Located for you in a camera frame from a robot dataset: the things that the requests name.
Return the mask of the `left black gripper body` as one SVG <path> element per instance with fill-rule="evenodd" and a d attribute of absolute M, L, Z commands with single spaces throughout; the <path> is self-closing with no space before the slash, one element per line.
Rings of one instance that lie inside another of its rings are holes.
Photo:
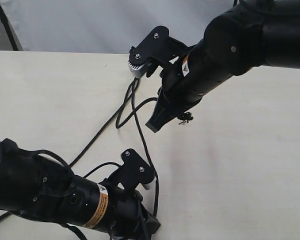
<path fill-rule="evenodd" d="M 99 223 L 99 231 L 113 240 L 150 240 L 161 226 L 158 219 L 142 205 L 138 191 L 122 199 L 122 190 L 108 190 L 105 215 Z"/>

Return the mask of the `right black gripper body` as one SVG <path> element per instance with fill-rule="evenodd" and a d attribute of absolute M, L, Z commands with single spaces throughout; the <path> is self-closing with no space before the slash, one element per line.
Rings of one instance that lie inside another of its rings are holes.
<path fill-rule="evenodd" d="M 205 94 L 204 57 L 179 57 L 163 68 L 160 76 L 157 118 L 175 118 L 195 106 Z"/>

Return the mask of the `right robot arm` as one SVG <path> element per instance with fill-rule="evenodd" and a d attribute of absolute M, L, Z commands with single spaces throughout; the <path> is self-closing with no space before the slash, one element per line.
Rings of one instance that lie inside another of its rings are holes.
<path fill-rule="evenodd" d="M 158 132 L 231 77 L 260 66 L 300 69 L 300 0 L 241 0 L 215 17 L 203 38 L 161 72 L 146 126 Z"/>

